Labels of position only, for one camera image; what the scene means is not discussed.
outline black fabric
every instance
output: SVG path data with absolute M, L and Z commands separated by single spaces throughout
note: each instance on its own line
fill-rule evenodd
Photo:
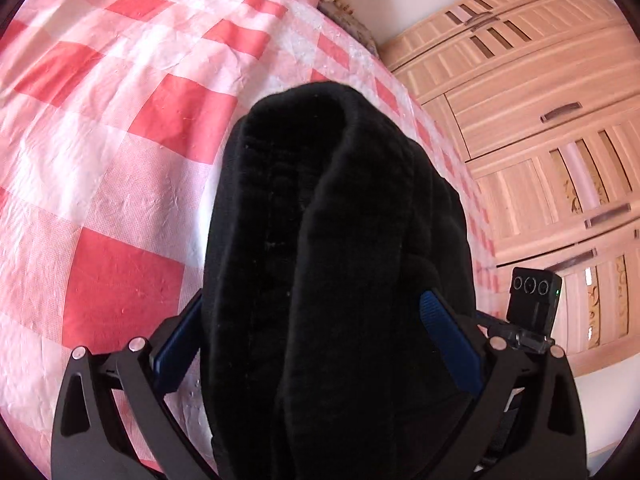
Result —
M 414 477 L 469 406 L 418 315 L 475 297 L 456 191 L 361 94 L 267 97 L 230 135 L 204 274 L 223 480 Z

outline plaid tablecloth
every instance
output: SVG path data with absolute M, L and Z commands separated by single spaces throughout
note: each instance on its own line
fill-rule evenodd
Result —
M 420 142 L 460 192 L 478 306 L 497 310 L 476 184 L 407 90 L 316 2 L 27 0 L 0 40 L 0 413 L 48 476 L 70 350 L 148 336 L 202 285 L 226 135 L 268 94 L 345 83 Z M 168 404 L 211 461 L 196 370 Z

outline wooden panel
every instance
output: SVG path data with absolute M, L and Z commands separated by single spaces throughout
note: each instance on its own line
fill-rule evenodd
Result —
M 502 296 L 508 293 L 515 266 L 545 269 L 594 251 L 595 256 L 588 260 L 558 271 L 562 293 L 552 337 L 566 349 L 576 375 L 615 364 L 640 351 L 640 302 L 634 301 L 640 299 L 640 239 L 636 237 L 639 228 L 637 219 L 576 246 L 498 268 L 498 293 Z M 593 325 L 593 297 L 599 307 L 597 332 L 589 330 Z M 626 332 L 618 329 L 621 317 L 628 319 Z
M 427 112 L 436 122 L 436 126 L 442 133 L 453 143 L 453 147 L 458 152 L 460 159 L 465 162 L 470 159 L 469 151 L 466 148 L 465 139 L 460 133 L 460 128 L 456 122 L 456 118 L 451 111 L 449 102 L 444 95 L 432 99 L 428 103 L 422 105 L 422 109 Z
M 432 48 L 395 76 L 423 103 L 541 48 L 625 23 L 609 0 L 540 0 Z
M 582 142 L 584 153 L 578 148 Z M 587 156 L 591 171 L 583 159 Z M 484 198 L 498 264 L 611 230 L 640 216 L 635 173 L 640 168 L 640 95 L 469 161 L 467 167 Z M 607 201 L 600 199 L 598 187 Z M 627 203 L 630 211 L 585 224 Z
M 380 48 L 389 70 L 395 70 L 414 57 L 466 30 L 465 22 L 486 12 L 500 14 L 536 0 L 460 0 L 416 23 Z
M 472 158 L 640 92 L 640 43 L 628 25 L 503 65 L 447 93 Z M 563 105 L 581 107 L 543 122 Z

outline silver screw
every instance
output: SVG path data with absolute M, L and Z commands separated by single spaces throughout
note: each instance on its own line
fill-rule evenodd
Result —
M 562 350 L 562 347 L 558 345 L 553 345 L 551 347 L 550 352 L 551 352 L 551 355 L 556 359 L 562 359 L 564 357 L 564 350 Z
M 82 359 L 86 354 L 86 348 L 84 346 L 77 346 L 74 348 L 74 351 L 71 352 L 71 357 L 78 361 L 78 359 Z
M 497 335 L 489 339 L 489 344 L 494 350 L 506 350 L 507 348 L 507 342 Z
M 135 337 L 129 341 L 129 350 L 132 352 L 140 352 L 146 345 L 145 338 Z

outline drawer handle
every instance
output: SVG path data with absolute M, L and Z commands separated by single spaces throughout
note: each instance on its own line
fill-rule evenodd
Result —
M 491 15 L 492 15 L 492 12 L 489 12 L 488 10 L 486 10 L 485 12 L 481 12 L 480 14 L 476 14 L 475 16 L 472 16 L 471 18 L 466 20 L 465 25 L 468 27 L 474 21 L 481 20 L 482 18 L 486 18 L 487 16 L 491 16 Z
M 592 258 L 598 256 L 598 251 L 596 249 L 592 249 L 591 251 L 587 251 L 582 254 L 578 254 L 573 258 L 569 258 L 564 262 L 560 262 L 558 264 L 552 265 L 551 267 L 547 267 L 545 270 L 550 270 L 551 272 L 559 272 L 560 270 L 569 269 L 573 266 L 583 264 L 584 262 L 588 262 Z
M 555 108 L 554 110 L 551 110 L 548 114 L 540 116 L 540 120 L 543 123 L 546 123 L 555 119 L 556 117 L 568 114 L 569 112 L 573 112 L 574 110 L 579 110 L 580 108 L 582 108 L 582 105 L 578 102 L 569 103 L 567 105 L 563 105 L 561 107 Z
M 615 218 L 616 216 L 620 216 L 624 213 L 628 213 L 629 211 L 631 211 L 631 204 L 627 202 L 626 204 L 619 205 L 618 207 L 613 208 L 610 211 L 596 215 L 593 218 L 587 218 L 584 221 L 584 226 L 587 229 L 589 229 L 590 227 L 596 226 L 598 224 L 602 224 L 607 220 L 611 220 L 612 218 Z
M 499 22 L 499 21 L 500 21 L 500 18 L 498 18 L 498 16 L 491 16 L 490 18 L 487 18 L 483 22 L 476 23 L 473 27 L 471 27 L 471 32 L 475 32 L 480 27 L 484 27 L 485 25 L 488 25 L 489 23 Z

